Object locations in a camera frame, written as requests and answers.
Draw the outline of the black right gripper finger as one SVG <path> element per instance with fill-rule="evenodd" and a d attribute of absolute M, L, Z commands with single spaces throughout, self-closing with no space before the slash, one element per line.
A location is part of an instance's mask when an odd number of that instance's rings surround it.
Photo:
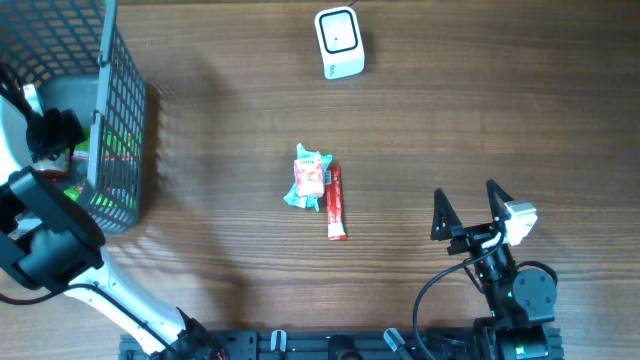
<path fill-rule="evenodd" d="M 492 218 L 494 221 L 498 221 L 500 219 L 501 212 L 499 201 L 507 203 L 513 201 L 513 198 L 509 194 L 507 194 L 493 179 L 490 179 L 486 182 L 486 187 Z"/>
<path fill-rule="evenodd" d="M 463 225 L 441 188 L 434 192 L 432 240 L 449 240 L 463 234 Z"/>

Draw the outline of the red stick sachet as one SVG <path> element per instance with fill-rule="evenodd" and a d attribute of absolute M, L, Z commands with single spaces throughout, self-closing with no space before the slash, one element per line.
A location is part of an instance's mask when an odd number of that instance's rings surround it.
<path fill-rule="evenodd" d="M 341 168 L 337 165 L 328 168 L 325 184 L 325 201 L 328 215 L 328 239 L 342 241 L 347 239 L 343 221 L 343 198 L 341 190 Z"/>

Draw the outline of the teal wet wipes pack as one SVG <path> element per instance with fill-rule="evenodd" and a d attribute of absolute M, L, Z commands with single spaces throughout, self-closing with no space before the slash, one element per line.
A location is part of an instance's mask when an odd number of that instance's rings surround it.
<path fill-rule="evenodd" d="M 319 154 L 322 157 L 322 166 L 324 170 L 324 185 L 328 179 L 328 167 L 333 161 L 332 155 L 323 155 L 318 151 L 309 151 L 307 150 L 301 143 L 296 146 L 296 159 L 311 157 L 315 154 Z M 295 206 L 298 208 L 314 208 L 316 211 L 319 210 L 319 199 L 321 197 L 300 197 L 296 191 L 295 184 L 295 175 L 294 175 L 294 183 L 289 190 L 289 192 L 283 197 L 283 200 L 290 206 Z"/>

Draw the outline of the green snack bag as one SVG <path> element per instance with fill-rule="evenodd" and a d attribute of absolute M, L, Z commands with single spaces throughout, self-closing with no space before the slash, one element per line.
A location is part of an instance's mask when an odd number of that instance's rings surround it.
<path fill-rule="evenodd" d="M 65 149 L 57 158 L 51 160 L 42 157 L 35 163 L 35 169 L 42 171 L 53 182 L 57 183 L 63 192 L 72 200 L 78 202 L 82 194 L 85 184 L 87 183 L 87 174 L 89 173 L 90 158 L 90 134 L 89 128 L 84 128 L 87 139 L 77 145 L 74 151 Z M 116 169 L 116 158 L 120 158 L 125 165 L 132 166 L 134 173 L 138 175 L 136 161 L 140 159 L 141 147 L 134 143 L 134 138 L 130 133 L 125 135 L 116 135 L 111 130 L 103 136 L 106 141 L 107 149 L 102 152 L 106 167 Z M 106 192 L 117 201 L 122 202 L 129 208 L 137 205 L 134 200 L 124 189 L 115 188 L 111 182 L 105 178 L 101 180 L 102 185 L 106 187 Z M 106 206 L 115 208 L 116 203 L 113 199 L 107 199 L 103 194 L 92 195 L 90 204 L 98 206 Z"/>

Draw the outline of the orange tissue pack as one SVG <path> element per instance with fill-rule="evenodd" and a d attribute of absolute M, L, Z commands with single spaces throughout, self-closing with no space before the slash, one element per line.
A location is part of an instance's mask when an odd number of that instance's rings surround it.
<path fill-rule="evenodd" d="M 322 157 L 311 157 L 294 161 L 296 191 L 300 197 L 321 197 L 324 194 L 324 170 Z"/>

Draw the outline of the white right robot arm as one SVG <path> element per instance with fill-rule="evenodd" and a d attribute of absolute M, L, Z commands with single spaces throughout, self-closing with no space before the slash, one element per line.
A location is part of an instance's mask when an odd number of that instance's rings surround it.
<path fill-rule="evenodd" d="M 486 183 L 491 221 L 466 227 L 444 191 L 434 192 L 431 238 L 448 241 L 450 255 L 466 253 L 459 264 L 487 301 L 491 315 L 474 321 L 471 333 L 481 359 L 550 359 L 557 273 L 537 261 L 514 260 L 538 220 L 537 209 L 516 200 L 495 181 Z"/>

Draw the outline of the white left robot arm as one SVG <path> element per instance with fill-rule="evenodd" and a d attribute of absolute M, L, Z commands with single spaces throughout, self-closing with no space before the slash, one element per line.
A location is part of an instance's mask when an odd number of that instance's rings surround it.
<path fill-rule="evenodd" d="M 219 342 L 195 319 L 130 279 L 105 249 L 93 218 L 33 167 L 86 138 L 73 110 L 35 111 L 22 84 L 1 79 L 1 268 L 23 287 L 47 289 L 103 313 L 153 359 L 221 359 Z"/>

